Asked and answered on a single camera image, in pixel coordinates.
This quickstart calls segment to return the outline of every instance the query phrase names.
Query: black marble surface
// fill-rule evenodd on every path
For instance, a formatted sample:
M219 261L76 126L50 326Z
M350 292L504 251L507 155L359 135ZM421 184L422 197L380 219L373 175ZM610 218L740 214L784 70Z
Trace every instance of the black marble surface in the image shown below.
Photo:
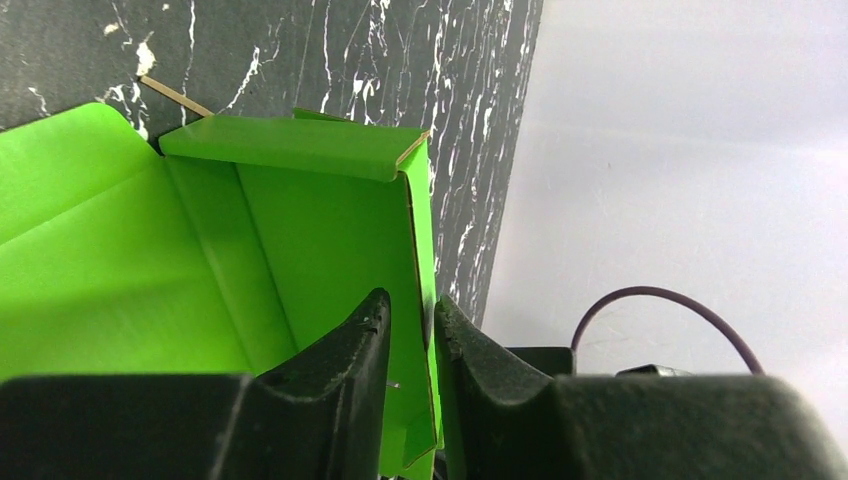
M136 83L152 57L150 76L215 112L279 116L297 105L429 128L439 290L479 324L541 8L0 0L0 129L99 100L155 144L197 117Z

